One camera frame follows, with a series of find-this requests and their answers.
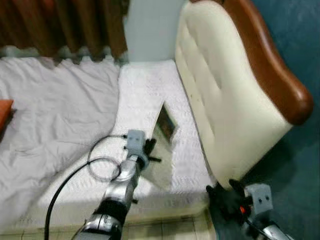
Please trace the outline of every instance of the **cream upholstered headboard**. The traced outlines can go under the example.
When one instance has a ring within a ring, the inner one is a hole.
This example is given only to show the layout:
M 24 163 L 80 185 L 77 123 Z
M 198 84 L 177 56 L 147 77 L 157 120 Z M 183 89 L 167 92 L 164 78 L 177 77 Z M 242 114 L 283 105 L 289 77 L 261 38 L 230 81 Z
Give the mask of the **cream upholstered headboard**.
M 227 188 L 229 179 L 241 179 L 293 124 L 308 118 L 313 101 L 267 31 L 246 40 L 257 22 L 265 27 L 260 15 L 250 15 L 258 12 L 251 2 L 193 2 L 180 13 L 175 61 L 208 164 Z

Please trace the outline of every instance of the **black cable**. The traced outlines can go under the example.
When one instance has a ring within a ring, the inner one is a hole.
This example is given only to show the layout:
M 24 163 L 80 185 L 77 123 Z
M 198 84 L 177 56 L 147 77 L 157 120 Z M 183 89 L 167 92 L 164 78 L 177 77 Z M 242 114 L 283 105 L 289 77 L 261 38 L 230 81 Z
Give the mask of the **black cable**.
M 265 238 L 269 239 L 269 240 L 273 240 L 272 238 L 270 238 L 264 231 L 262 231 L 261 229 L 259 229 L 256 225 L 254 225 L 251 221 L 249 221 L 248 219 L 245 220 L 245 222 L 252 228 L 254 228 L 256 231 L 258 231 L 262 236 L 264 236 Z
M 45 224 L 44 224 L 44 240 L 49 240 L 49 227 L 50 227 L 50 218 L 51 218 L 51 213 L 52 210 L 54 208 L 55 202 L 60 194 L 60 192 L 62 191 L 62 189 L 64 188 L 64 186 L 67 184 L 67 182 L 77 173 L 79 172 L 81 169 L 83 169 L 86 166 L 89 166 L 91 163 L 96 162 L 96 161 L 109 161 L 109 162 L 113 162 L 117 168 L 118 168 L 118 174 L 116 176 L 114 176 L 111 181 L 115 178 L 117 178 L 120 173 L 121 173 L 121 169 L 120 169 L 120 165 L 113 159 L 111 158 L 106 158 L 106 157 L 99 157 L 93 160 L 89 160 L 91 153 L 93 151 L 93 149 L 95 148 L 95 146 L 97 144 L 99 144 L 102 140 L 106 139 L 106 138 L 126 138 L 126 135 L 108 135 L 108 136 L 104 136 L 102 138 L 100 138 L 98 141 L 96 141 L 93 146 L 90 149 L 89 155 L 88 155 L 88 160 L 86 163 L 84 163 L 83 165 L 79 166 L 76 170 L 74 170 L 64 181 L 63 183 L 61 183 L 61 185 L 59 186 L 59 188 L 57 189 L 57 191 L 55 192 L 55 194 L 53 195 L 51 202 L 49 204 L 48 210 L 46 212 L 46 216 L 45 216 Z
M 109 182 L 111 179 L 109 178 L 104 178 L 104 177 L 100 177 L 99 175 L 95 174 L 95 172 L 93 171 L 93 169 L 91 168 L 91 164 L 90 164 L 90 158 L 91 158 L 91 154 L 93 152 L 93 150 L 95 149 L 95 147 L 101 143 L 103 140 L 107 139 L 107 138 L 124 138 L 126 139 L 127 138 L 127 135 L 107 135 L 107 136 L 103 136 L 101 137 L 100 139 L 98 139 L 93 145 L 92 147 L 90 148 L 90 151 L 89 151 L 89 154 L 88 154 L 88 157 L 86 159 L 86 162 L 88 163 L 88 171 L 89 171 L 89 174 L 91 175 L 91 177 L 93 177 L 95 180 L 97 181 L 100 181 L 102 183 L 105 183 L 105 182 Z

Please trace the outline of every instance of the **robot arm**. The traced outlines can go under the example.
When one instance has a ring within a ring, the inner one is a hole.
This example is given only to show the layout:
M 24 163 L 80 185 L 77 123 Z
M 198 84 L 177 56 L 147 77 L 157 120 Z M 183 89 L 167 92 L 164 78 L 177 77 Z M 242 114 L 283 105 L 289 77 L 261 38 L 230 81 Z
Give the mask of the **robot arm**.
M 155 141 L 145 143 L 145 133 L 129 130 L 128 154 L 120 165 L 119 176 L 109 182 L 99 207 L 75 235 L 75 240 L 120 240 L 127 213 L 133 202 L 140 173 L 149 165 L 148 154 Z
M 270 220 L 273 203 L 269 185 L 255 183 L 244 187 L 233 179 L 229 183 L 232 191 L 219 185 L 206 187 L 210 201 L 220 209 L 225 220 L 236 220 L 243 233 L 256 240 L 293 240 Z

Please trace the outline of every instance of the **floor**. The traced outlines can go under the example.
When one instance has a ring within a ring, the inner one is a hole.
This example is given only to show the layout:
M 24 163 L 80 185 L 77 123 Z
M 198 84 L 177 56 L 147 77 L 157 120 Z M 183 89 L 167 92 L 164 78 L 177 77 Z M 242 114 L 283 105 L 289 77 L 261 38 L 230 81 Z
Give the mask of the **floor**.
M 52 232 L 50 240 L 71 240 L 75 231 Z M 42 240 L 43 233 L 0 235 L 1 240 Z M 216 232 L 209 212 L 199 216 L 155 224 L 129 224 L 122 232 L 123 240 L 215 240 Z

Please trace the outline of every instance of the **brown curtain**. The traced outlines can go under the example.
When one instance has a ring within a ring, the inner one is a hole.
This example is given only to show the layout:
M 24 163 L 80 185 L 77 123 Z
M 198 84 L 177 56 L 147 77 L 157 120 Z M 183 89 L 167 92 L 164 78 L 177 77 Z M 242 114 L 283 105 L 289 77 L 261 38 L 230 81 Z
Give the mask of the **brown curtain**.
M 110 46 L 118 58 L 127 50 L 123 15 L 129 0 L 0 0 L 0 48 L 35 47 L 53 57 L 67 45 L 87 46 L 93 56 Z

